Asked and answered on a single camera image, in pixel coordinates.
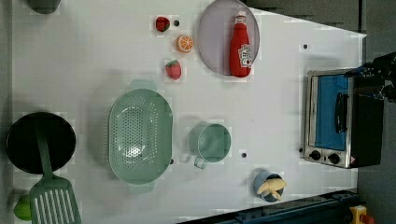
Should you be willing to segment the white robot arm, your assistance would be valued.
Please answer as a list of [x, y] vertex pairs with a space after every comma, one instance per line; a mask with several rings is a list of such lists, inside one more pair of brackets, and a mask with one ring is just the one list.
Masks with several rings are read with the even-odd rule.
[[396, 52], [377, 57], [372, 62], [347, 71], [344, 77], [354, 78], [357, 83], [368, 82], [365, 87], [355, 87], [353, 91], [355, 94], [376, 100], [387, 99], [390, 103], [394, 103], [395, 58]]

